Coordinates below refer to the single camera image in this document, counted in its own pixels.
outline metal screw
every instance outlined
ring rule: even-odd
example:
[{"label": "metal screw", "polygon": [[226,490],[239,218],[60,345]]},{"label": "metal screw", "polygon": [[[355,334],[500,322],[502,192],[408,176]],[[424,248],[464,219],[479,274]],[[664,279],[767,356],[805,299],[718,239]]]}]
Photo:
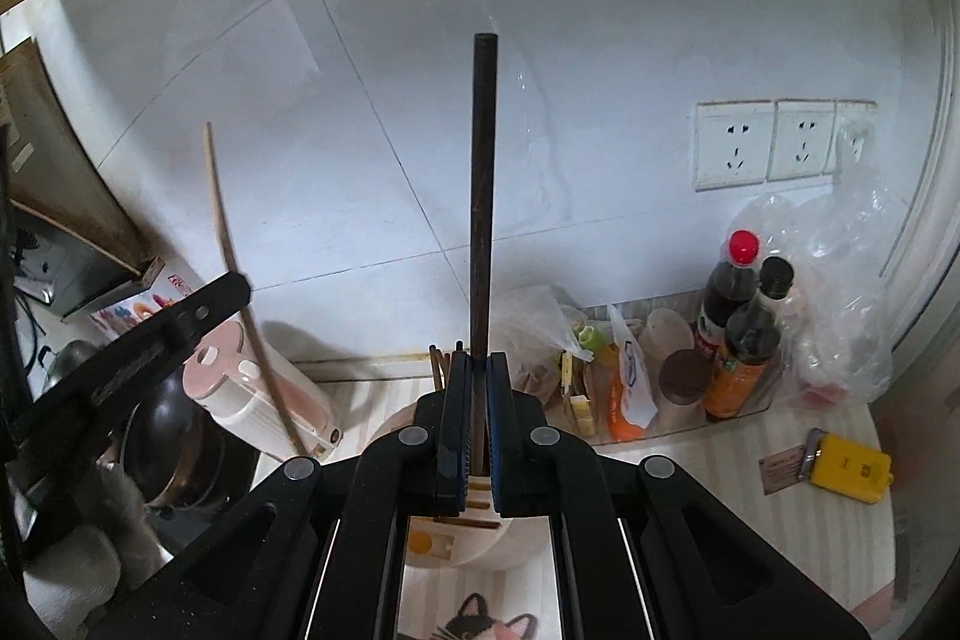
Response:
[{"label": "metal screw", "polygon": [[313,475],[313,459],[304,456],[291,458],[283,466],[283,474],[290,480],[304,480],[305,477]]},{"label": "metal screw", "polygon": [[430,437],[430,435],[422,426],[408,426],[400,431],[400,442],[404,445],[422,445],[426,442],[427,437]]},{"label": "metal screw", "polygon": [[650,477],[670,477],[673,475],[673,461],[666,456],[650,456],[643,463],[643,468]]},{"label": "metal screw", "polygon": [[530,439],[538,445],[556,445],[560,442],[560,432],[552,426],[538,426],[530,432]]}]

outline white wall socket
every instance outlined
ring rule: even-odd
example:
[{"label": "white wall socket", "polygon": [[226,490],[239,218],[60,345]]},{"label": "white wall socket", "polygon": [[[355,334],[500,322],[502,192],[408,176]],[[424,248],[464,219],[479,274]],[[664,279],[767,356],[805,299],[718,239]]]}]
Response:
[{"label": "white wall socket", "polygon": [[[827,156],[827,167],[824,169],[825,175],[832,175],[837,165],[837,140],[840,129],[847,122],[872,121],[872,115],[877,111],[877,105],[873,101],[837,101],[837,119],[834,125],[833,140],[830,143],[830,153]],[[851,136],[850,143],[853,145],[853,160],[859,161],[863,153],[865,140],[856,134]]]},{"label": "white wall socket", "polygon": [[770,180],[816,177],[827,167],[833,140],[833,101],[778,101]]},{"label": "white wall socket", "polygon": [[770,161],[774,102],[698,104],[696,134],[697,191],[761,183]]}]

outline red bottle cap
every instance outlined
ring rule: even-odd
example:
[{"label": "red bottle cap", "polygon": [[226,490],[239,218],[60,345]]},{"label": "red bottle cap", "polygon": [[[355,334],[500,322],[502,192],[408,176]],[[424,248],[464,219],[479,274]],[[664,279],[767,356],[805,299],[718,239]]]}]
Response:
[{"label": "red bottle cap", "polygon": [[750,231],[739,229],[730,234],[730,260],[738,263],[739,266],[747,266],[757,259],[757,253],[760,253],[760,240],[757,235]]}]

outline brown jar lid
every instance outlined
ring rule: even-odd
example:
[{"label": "brown jar lid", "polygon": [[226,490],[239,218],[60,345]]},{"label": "brown jar lid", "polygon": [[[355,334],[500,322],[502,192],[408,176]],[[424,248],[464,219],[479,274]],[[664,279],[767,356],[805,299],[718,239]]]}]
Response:
[{"label": "brown jar lid", "polygon": [[712,364],[700,351],[677,350],[664,359],[659,373],[661,393],[675,405],[693,405],[703,399],[712,378]]}]

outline black bottle cap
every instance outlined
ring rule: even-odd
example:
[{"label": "black bottle cap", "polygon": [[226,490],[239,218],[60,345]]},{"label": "black bottle cap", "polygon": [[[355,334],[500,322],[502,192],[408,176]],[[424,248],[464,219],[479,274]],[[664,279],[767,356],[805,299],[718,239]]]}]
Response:
[{"label": "black bottle cap", "polygon": [[760,291],[769,299],[782,299],[793,285],[793,266],[783,256],[768,256],[760,268]]}]

